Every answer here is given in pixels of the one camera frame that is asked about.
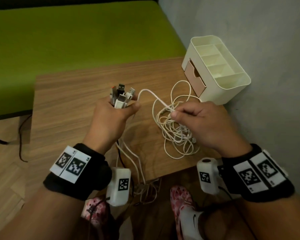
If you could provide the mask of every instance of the pink patterned shoe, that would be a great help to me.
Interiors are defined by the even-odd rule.
[[[178,240],[183,240],[179,218],[180,210],[184,207],[192,207],[194,209],[194,202],[189,191],[184,186],[179,185],[172,186],[170,190],[170,202],[176,221],[176,234]]]
[[[92,218],[91,218],[91,224],[95,228],[101,227],[107,220],[107,207],[106,202],[100,203],[96,209],[95,205],[101,201],[100,198],[96,197],[93,199],[88,200],[81,217],[90,220],[91,212],[93,211]]]

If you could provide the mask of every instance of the black wristband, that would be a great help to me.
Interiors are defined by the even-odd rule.
[[[223,166],[219,166],[218,169],[228,191],[232,194],[240,194],[245,200],[251,202],[269,202],[292,196],[295,192],[295,188],[279,168],[277,168],[278,172],[286,178],[283,182],[275,187],[268,185],[268,190],[251,193],[233,167],[244,161],[250,160],[252,157],[262,152],[262,149],[258,145],[251,144],[251,146],[252,151],[245,155],[235,158],[222,158]],[[261,173],[258,173],[258,176],[262,179],[262,181],[269,184]]]
[[[91,157],[77,181],[71,183],[51,172],[43,184],[51,191],[79,200],[86,200],[93,190],[102,190],[109,184],[112,178],[112,170],[105,161],[104,155],[82,143],[76,144],[74,148]]]

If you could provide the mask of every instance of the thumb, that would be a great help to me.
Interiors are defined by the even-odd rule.
[[[189,128],[189,126],[192,124],[194,117],[192,115],[189,115],[187,113],[183,113],[180,111],[173,111],[170,114],[171,118],[181,124],[181,125],[185,125],[186,127]]]
[[[128,119],[130,116],[134,115],[140,109],[141,105],[139,102],[135,102],[128,107],[122,109],[125,119]]]

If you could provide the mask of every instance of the black backrest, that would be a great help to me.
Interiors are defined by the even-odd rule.
[[[14,8],[61,6],[89,3],[110,3],[137,0],[0,0],[0,10]]]

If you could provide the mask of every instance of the hand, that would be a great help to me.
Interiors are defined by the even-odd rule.
[[[203,146],[215,149],[222,157],[238,157],[252,150],[236,131],[227,111],[213,102],[184,102],[171,118],[190,129]]]
[[[99,99],[83,144],[104,155],[122,136],[127,119],[139,108],[140,104],[135,102],[126,108],[116,109],[110,104],[109,96]]]

